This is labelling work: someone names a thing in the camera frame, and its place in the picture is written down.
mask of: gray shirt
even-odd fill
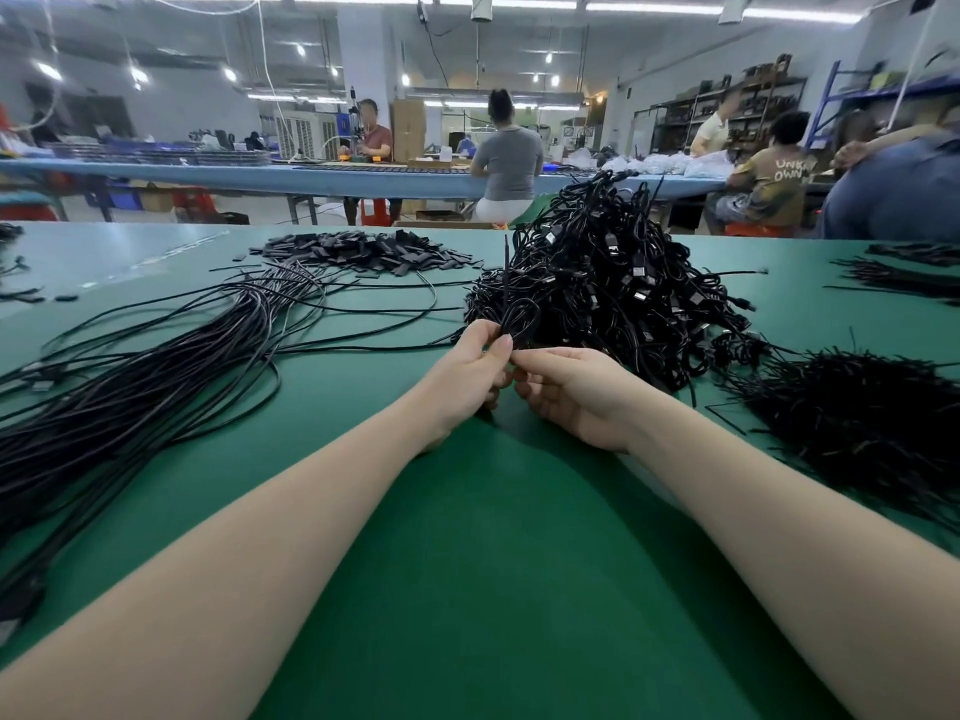
[[[486,167],[487,200],[533,200],[534,174],[544,167],[544,141],[528,128],[501,128],[477,146],[473,161]]]
[[[942,131],[868,156],[833,186],[827,240],[960,243],[960,135]]]

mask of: right hand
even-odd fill
[[[868,153],[867,143],[863,141],[844,143],[834,154],[833,161],[830,162],[830,165],[834,169],[850,169],[863,161]]]
[[[516,393],[531,410],[588,445],[628,451],[624,416],[654,390],[600,351],[533,348],[513,351]]]

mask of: person in gray shirt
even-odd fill
[[[960,243],[956,123],[916,126],[848,146],[835,159],[849,169],[823,204],[822,238]]]
[[[514,124],[514,102],[503,88],[490,92],[486,106],[496,132],[477,146],[470,173],[486,177],[474,222],[509,223],[534,200],[534,177],[544,170],[539,134]]]

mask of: person in brown shirt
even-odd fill
[[[810,114],[791,111],[770,126],[770,145],[733,170],[726,188],[706,200],[703,217],[712,235],[727,223],[796,228],[804,216],[804,196],[813,158],[800,146]]]
[[[393,161],[394,134],[390,132],[387,126],[378,123],[377,102],[372,98],[364,98],[357,103],[357,108],[360,110],[360,120],[364,127],[363,141],[357,144],[357,154],[376,156],[383,162]],[[343,215],[346,216],[346,223],[351,227],[356,227],[357,205],[359,203],[360,199],[355,196],[345,196],[343,198]],[[403,199],[390,200],[391,225],[401,218],[402,206]]]

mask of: person in blue shirt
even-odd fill
[[[821,237],[960,243],[957,113],[837,151],[834,165],[847,171],[823,204]]]

